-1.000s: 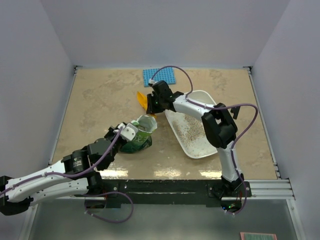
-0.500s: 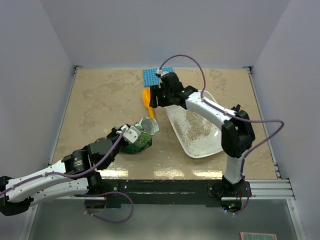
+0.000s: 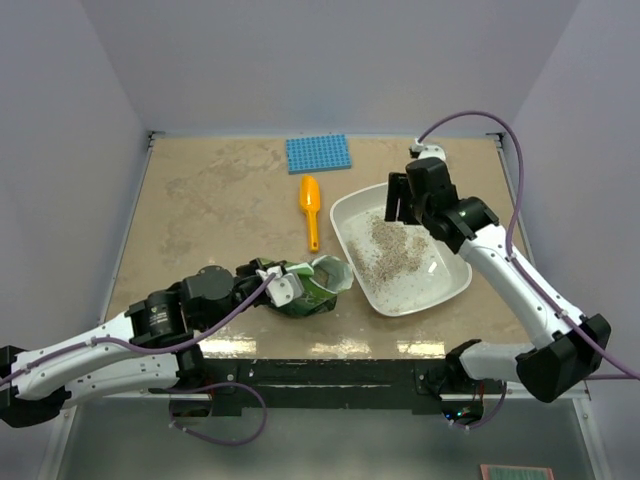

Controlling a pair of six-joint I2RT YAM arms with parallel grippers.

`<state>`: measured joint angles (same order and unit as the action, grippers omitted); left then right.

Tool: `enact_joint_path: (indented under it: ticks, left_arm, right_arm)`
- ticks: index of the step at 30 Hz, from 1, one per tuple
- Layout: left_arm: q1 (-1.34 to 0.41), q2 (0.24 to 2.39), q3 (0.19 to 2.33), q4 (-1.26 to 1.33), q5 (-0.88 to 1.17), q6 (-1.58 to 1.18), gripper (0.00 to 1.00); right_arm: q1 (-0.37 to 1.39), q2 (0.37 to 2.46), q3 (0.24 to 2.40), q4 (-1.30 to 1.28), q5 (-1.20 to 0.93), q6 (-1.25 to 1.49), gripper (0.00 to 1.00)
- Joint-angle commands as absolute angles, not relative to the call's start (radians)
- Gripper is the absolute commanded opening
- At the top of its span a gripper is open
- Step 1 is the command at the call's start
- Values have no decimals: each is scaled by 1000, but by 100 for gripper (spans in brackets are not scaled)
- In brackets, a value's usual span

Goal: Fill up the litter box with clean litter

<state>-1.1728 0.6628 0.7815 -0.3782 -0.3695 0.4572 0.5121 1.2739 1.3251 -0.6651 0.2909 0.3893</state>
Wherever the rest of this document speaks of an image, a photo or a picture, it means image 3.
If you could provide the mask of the white litter box tray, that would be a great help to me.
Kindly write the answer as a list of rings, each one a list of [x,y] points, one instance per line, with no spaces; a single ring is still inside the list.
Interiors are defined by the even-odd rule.
[[[384,220],[387,185],[337,200],[330,210],[336,237],[355,278],[381,315],[400,317],[440,305],[471,284],[472,269],[421,227]]]

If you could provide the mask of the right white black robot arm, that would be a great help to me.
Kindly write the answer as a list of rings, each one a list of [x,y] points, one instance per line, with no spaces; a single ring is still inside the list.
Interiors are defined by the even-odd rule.
[[[479,198],[461,199],[444,161],[416,159],[388,177],[385,219],[425,228],[480,273],[524,327],[524,344],[473,339],[445,359],[448,386],[469,392],[483,380],[517,382],[551,403],[595,373],[611,335],[600,314],[587,316],[563,298],[512,246]]]

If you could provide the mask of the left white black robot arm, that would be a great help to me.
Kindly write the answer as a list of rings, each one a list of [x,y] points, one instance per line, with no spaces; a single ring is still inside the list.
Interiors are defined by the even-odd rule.
[[[199,346],[250,306],[269,304],[283,263],[221,266],[149,294],[103,324],[58,344],[1,350],[1,419],[13,428],[45,423],[93,397],[136,389],[200,390]]]

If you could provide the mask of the green litter bag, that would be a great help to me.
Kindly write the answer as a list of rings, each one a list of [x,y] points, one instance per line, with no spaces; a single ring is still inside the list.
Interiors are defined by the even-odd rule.
[[[291,318],[305,318],[332,311],[338,296],[348,291],[354,281],[351,266],[335,256],[322,255],[306,262],[279,262],[287,273],[296,273],[303,287],[303,295],[280,308],[274,307],[267,296],[266,305],[281,315]]]

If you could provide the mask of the orange plastic scoop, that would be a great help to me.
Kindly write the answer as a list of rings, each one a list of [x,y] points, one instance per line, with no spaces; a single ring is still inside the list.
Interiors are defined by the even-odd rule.
[[[299,207],[306,219],[308,248],[312,253],[320,249],[318,213],[321,209],[319,184],[311,175],[301,177]]]

